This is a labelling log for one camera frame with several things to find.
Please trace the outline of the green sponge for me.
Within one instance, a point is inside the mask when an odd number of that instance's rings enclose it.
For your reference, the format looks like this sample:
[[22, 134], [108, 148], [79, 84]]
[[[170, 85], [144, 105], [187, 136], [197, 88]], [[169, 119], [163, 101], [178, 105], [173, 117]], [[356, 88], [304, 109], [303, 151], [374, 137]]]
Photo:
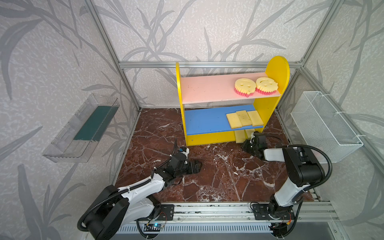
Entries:
[[247, 139], [251, 139], [253, 137], [253, 133], [255, 132], [255, 129], [248, 129], [248, 130], [245, 130], [245, 134], [246, 134], [246, 137]]
[[237, 144], [242, 144], [247, 140], [245, 130], [234, 131]]

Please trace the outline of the orange sponge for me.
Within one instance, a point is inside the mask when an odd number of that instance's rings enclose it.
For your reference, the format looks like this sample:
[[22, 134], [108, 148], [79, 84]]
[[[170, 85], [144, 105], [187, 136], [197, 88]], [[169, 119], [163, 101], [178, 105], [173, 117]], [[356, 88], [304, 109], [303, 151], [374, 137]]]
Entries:
[[241, 123], [241, 120], [237, 113], [226, 114], [226, 117], [231, 129], [238, 129], [243, 127], [243, 124]]

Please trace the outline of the yellow smiley sponge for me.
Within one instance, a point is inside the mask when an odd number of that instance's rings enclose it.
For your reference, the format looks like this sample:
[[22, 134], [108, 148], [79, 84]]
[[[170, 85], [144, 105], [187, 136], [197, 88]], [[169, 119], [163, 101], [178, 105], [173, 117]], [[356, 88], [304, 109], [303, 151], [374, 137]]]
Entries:
[[250, 97], [256, 91], [256, 83], [248, 78], [241, 78], [235, 81], [235, 92], [243, 97]]
[[256, 80], [256, 91], [263, 95], [273, 95], [278, 90], [278, 83], [268, 77], [261, 77]]

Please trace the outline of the yellow rectangular sponge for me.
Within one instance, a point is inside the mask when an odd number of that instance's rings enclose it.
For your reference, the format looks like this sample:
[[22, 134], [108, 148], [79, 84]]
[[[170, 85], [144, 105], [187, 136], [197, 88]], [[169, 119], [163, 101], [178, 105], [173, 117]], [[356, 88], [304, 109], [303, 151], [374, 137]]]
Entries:
[[264, 125], [263, 120], [260, 117], [258, 111], [248, 111], [247, 114], [252, 122], [253, 127]]

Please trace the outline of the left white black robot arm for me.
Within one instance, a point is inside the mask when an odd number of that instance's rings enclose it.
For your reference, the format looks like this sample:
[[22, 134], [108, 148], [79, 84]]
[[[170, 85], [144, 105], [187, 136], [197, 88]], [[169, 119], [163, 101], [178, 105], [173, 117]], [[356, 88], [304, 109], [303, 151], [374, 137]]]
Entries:
[[198, 174], [203, 166], [189, 158], [190, 150], [174, 144], [169, 158], [134, 184], [105, 187], [77, 222], [77, 229], [95, 240], [109, 240], [123, 224], [160, 215], [161, 203], [153, 196], [173, 186], [175, 180]]

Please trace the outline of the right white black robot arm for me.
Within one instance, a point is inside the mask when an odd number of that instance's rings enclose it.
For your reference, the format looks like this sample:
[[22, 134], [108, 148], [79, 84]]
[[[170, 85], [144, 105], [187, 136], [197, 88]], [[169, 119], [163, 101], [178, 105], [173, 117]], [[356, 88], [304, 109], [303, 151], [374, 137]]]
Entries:
[[268, 148], [267, 138], [259, 132], [242, 143], [242, 149], [266, 162], [285, 164], [288, 178], [269, 203], [270, 214], [287, 211], [301, 201], [307, 191], [323, 185], [331, 177], [333, 164], [322, 150], [309, 145], [280, 145]]

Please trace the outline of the yellow pink blue shelf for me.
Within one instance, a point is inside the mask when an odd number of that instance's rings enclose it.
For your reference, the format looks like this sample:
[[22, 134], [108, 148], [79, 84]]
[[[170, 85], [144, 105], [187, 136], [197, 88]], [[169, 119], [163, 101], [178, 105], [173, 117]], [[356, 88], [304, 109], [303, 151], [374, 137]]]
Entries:
[[[263, 132], [289, 85], [291, 68], [286, 58], [276, 56], [263, 73], [183, 78], [177, 64], [176, 75], [185, 141], [187, 146], [198, 146], [235, 142], [234, 131], [238, 130]], [[255, 91], [252, 96], [243, 97], [235, 92], [236, 80], [248, 78], [256, 82], [261, 77], [278, 83], [275, 94], [263, 95]], [[231, 129], [226, 114], [237, 111], [258, 111], [264, 125]]]

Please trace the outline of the green circuit board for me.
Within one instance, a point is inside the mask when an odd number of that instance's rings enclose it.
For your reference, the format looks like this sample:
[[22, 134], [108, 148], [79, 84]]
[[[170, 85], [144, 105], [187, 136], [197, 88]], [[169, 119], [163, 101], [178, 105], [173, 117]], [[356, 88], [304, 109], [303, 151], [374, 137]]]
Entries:
[[154, 223], [154, 224], [146, 224], [145, 231], [146, 232], [160, 232], [165, 228], [164, 223]]

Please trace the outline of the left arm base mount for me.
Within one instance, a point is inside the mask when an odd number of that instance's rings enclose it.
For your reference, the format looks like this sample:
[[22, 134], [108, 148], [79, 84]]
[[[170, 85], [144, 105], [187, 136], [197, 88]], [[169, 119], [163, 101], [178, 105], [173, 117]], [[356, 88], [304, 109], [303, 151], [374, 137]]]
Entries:
[[149, 220], [172, 221], [175, 213], [175, 205], [157, 204], [148, 216]]

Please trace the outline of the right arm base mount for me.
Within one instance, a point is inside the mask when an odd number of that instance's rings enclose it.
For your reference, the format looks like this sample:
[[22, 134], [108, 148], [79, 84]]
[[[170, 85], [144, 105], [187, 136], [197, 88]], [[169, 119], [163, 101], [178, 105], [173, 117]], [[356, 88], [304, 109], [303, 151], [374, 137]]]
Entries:
[[281, 207], [275, 203], [260, 204], [250, 203], [250, 208], [255, 220], [291, 221], [295, 218], [293, 207]]

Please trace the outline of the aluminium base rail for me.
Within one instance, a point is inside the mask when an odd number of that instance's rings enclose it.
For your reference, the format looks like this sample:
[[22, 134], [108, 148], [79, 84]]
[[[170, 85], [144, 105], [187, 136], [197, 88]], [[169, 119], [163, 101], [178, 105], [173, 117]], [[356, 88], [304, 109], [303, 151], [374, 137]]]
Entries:
[[[271, 233], [284, 235], [300, 223], [327, 223], [334, 232], [342, 229], [341, 221], [329, 202], [303, 202], [293, 205], [295, 218], [291, 221], [255, 220], [250, 203], [173, 203], [172, 221], [139, 219], [123, 224], [116, 234], [143, 233], [145, 237], [157, 234], [216, 234], [216, 233]], [[164, 223], [160, 232], [146, 232], [146, 224]]]

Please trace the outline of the clear plastic wall bin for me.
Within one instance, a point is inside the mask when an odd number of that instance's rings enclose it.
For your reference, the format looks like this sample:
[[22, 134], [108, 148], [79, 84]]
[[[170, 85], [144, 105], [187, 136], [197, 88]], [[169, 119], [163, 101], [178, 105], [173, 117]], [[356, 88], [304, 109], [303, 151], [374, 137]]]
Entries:
[[43, 156], [54, 163], [87, 163], [119, 107], [117, 97], [90, 94]]

